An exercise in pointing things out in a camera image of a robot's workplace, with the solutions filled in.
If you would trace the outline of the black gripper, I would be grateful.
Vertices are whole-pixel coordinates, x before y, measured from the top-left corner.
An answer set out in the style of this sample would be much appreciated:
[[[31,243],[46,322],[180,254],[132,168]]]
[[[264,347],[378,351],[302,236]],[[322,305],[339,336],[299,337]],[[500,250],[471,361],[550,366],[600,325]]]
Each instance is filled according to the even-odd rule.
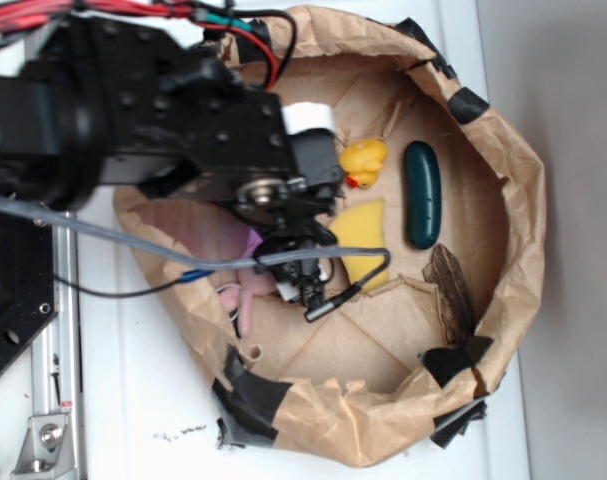
[[[286,301],[329,309],[327,278],[311,252],[337,243],[316,219],[334,213],[344,177],[331,107],[247,101],[235,107],[232,120],[243,155],[232,211],[261,239],[250,252],[252,272],[272,277]]]

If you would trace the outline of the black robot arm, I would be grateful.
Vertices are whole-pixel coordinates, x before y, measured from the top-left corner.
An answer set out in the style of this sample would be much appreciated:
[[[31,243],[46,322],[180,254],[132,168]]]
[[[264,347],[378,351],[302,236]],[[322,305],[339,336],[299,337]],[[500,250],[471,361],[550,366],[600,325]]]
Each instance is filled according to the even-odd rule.
[[[212,202],[263,255],[331,245],[343,179],[331,109],[283,106],[166,32],[71,15],[0,76],[0,196],[76,210],[100,185]]]

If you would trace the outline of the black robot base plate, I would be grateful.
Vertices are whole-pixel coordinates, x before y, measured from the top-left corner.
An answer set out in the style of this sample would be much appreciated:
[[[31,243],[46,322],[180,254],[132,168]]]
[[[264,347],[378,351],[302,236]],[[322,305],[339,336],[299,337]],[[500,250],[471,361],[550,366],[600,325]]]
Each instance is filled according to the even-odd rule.
[[[0,377],[56,314],[52,229],[0,214]]]

